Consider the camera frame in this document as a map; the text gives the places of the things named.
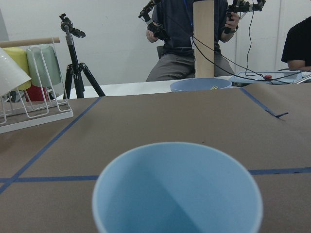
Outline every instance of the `green cup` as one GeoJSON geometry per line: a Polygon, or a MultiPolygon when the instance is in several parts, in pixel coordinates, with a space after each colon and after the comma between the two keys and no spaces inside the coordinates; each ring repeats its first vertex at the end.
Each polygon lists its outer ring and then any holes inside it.
{"type": "Polygon", "coordinates": [[[54,49],[51,45],[32,45],[26,50],[31,82],[34,86],[50,87],[49,76],[52,85],[61,82],[60,70],[54,49]]]}

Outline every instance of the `man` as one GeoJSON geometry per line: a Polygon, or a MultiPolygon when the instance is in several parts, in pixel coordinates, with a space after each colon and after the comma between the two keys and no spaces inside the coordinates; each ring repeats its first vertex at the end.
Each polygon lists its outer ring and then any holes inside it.
{"type": "MultiPolygon", "coordinates": [[[[194,0],[162,0],[154,7],[152,19],[155,24],[163,25],[170,39],[164,40],[163,55],[150,72],[147,82],[194,77],[195,61],[190,39],[193,34],[193,2],[194,0]]],[[[238,28],[239,15],[232,13],[232,21],[229,21],[226,16],[227,7],[227,0],[214,1],[215,64],[233,73],[229,62],[222,57],[218,44],[219,40],[229,41],[238,28]],[[229,34],[224,33],[225,27],[231,29],[229,34]]],[[[158,40],[150,30],[147,30],[146,35],[150,42],[158,40]]],[[[226,76],[229,73],[215,66],[215,76],[226,76]]]]}
{"type": "Polygon", "coordinates": [[[311,17],[288,31],[281,60],[289,69],[311,70],[310,36],[311,17]]]}

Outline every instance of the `dark shirt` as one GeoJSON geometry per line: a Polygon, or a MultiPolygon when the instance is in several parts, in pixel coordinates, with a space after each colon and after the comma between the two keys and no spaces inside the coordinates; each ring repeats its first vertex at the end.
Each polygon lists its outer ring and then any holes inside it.
{"type": "MultiPolygon", "coordinates": [[[[162,0],[154,7],[153,21],[163,25],[170,36],[170,40],[164,41],[163,54],[193,54],[190,41],[193,33],[193,2],[194,0],[162,0]]],[[[214,49],[217,52],[220,52],[218,41],[225,28],[227,7],[227,0],[214,1],[214,49]]]]}
{"type": "Polygon", "coordinates": [[[282,61],[301,60],[311,66],[311,17],[293,26],[287,33],[282,61]]]}

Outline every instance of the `white lampshade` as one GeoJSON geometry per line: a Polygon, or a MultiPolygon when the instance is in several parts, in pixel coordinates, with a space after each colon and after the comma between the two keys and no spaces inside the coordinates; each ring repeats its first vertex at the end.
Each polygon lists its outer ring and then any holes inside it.
{"type": "Polygon", "coordinates": [[[0,48],[0,97],[30,79],[25,71],[0,48]]]}

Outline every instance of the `blue bowl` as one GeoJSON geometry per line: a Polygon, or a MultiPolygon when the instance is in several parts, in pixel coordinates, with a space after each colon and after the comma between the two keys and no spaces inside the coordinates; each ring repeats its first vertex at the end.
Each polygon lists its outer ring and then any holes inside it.
{"type": "Polygon", "coordinates": [[[203,145],[132,149],[100,174],[92,210],[100,233],[257,233],[262,199],[250,173],[203,145]]]}
{"type": "Polygon", "coordinates": [[[171,84],[172,92],[180,91],[205,91],[216,86],[218,89],[230,88],[231,82],[225,79],[217,78],[193,78],[183,79],[171,84]]]}

